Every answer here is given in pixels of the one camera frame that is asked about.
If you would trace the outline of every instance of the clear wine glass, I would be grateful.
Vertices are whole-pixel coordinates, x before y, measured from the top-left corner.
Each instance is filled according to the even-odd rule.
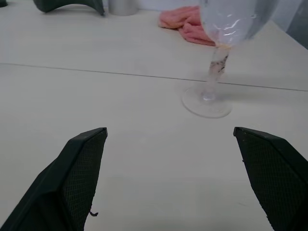
[[[207,118],[222,118],[231,103],[217,96],[216,83],[225,72],[230,49],[251,39],[271,18],[279,0],[200,0],[203,28],[216,43],[206,82],[185,91],[184,106]]]

